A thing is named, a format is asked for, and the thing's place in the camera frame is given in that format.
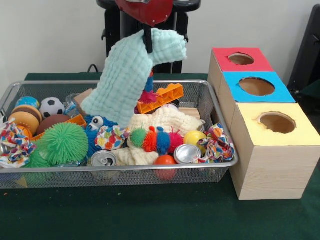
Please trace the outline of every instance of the wire mesh basket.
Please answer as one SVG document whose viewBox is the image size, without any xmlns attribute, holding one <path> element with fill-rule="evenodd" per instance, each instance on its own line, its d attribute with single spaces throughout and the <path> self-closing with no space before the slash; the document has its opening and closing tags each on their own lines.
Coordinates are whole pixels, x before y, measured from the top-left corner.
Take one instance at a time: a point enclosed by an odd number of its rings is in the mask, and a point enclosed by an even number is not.
<svg viewBox="0 0 320 240">
<path fill-rule="evenodd" d="M 70 94 L 96 88 L 98 81 L 23 81 L 9 86 L 0 100 L 3 115 L 10 116 L 16 102 L 24 96 L 32 96 L 41 102 L 48 97 L 66 99 Z M 230 136 L 220 110 L 217 97 L 203 80 L 158 80 L 154 90 L 169 84 L 182 84 L 184 97 L 180 107 L 197 108 L 208 130 L 213 123 L 221 123 Z M 177 164 L 108 167 L 50 167 L 50 168 L 2 168 L 0 189 L 64 188 L 90 186 L 218 183 L 228 168 L 238 162 L 238 154 L 232 161 L 211 164 Z"/>
</svg>

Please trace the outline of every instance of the shape sorter box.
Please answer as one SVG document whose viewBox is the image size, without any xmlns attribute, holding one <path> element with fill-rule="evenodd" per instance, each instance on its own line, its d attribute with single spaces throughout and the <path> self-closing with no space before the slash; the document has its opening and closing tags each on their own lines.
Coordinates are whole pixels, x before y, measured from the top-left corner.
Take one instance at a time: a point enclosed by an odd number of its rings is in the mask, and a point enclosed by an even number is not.
<svg viewBox="0 0 320 240">
<path fill-rule="evenodd" d="M 320 136 L 298 103 L 238 103 L 230 168 L 239 200 L 300 199 L 320 158 Z"/>
<path fill-rule="evenodd" d="M 273 72 L 273 68 L 259 48 L 213 48 L 208 82 L 219 95 L 224 72 Z"/>
<path fill-rule="evenodd" d="M 230 129 L 236 102 L 238 103 L 295 103 L 287 87 L 273 72 L 224 72 L 218 100 Z"/>
</svg>

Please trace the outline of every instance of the orange toy block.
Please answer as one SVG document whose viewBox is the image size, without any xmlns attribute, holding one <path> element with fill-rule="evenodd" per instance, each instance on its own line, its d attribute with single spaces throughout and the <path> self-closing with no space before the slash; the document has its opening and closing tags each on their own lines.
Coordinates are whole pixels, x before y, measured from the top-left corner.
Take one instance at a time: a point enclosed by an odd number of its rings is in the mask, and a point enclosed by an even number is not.
<svg viewBox="0 0 320 240">
<path fill-rule="evenodd" d="M 146 114 L 155 110 L 165 104 L 171 103 L 172 101 L 182 98 L 184 96 L 184 86 L 180 83 L 177 84 L 169 84 L 167 88 L 159 88 L 156 91 L 158 96 L 156 97 L 156 102 L 145 104 L 142 102 L 138 102 L 138 111 L 141 114 Z"/>
<path fill-rule="evenodd" d="M 81 114 L 71 118 L 70 120 L 66 121 L 66 123 L 77 124 L 77 125 L 84 127 L 84 128 L 87 127 L 87 122 L 85 121 L 84 117 Z M 39 134 L 38 136 L 33 137 L 31 139 L 31 141 L 37 141 L 37 140 L 41 139 L 44 136 L 44 134 L 45 134 L 45 132 Z"/>
</svg>

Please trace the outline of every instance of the googly eye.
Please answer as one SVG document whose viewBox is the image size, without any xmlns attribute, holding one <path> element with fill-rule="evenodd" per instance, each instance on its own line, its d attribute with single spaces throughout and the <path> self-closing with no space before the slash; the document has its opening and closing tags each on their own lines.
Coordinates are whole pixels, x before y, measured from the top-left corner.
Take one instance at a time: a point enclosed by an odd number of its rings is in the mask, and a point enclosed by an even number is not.
<svg viewBox="0 0 320 240">
<path fill-rule="evenodd" d="M 95 116 L 89 126 L 92 130 L 99 130 L 104 125 L 104 120 L 101 116 Z"/>
</svg>

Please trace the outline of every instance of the fuzzy caterpillar toy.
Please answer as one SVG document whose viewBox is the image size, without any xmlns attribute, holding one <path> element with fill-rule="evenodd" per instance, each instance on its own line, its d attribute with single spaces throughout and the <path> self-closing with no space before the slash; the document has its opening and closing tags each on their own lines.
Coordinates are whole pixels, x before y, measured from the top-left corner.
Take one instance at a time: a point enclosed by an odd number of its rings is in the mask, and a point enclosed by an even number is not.
<svg viewBox="0 0 320 240">
<path fill-rule="evenodd" d="M 154 126 L 149 127 L 149 132 L 142 127 L 136 128 L 130 135 L 132 144 L 137 148 L 143 148 L 147 153 L 158 152 L 166 155 L 168 152 L 173 154 L 177 147 L 184 144 L 184 138 L 178 132 L 167 133 L 160 126 L 157 131 Z"/>
</svg>

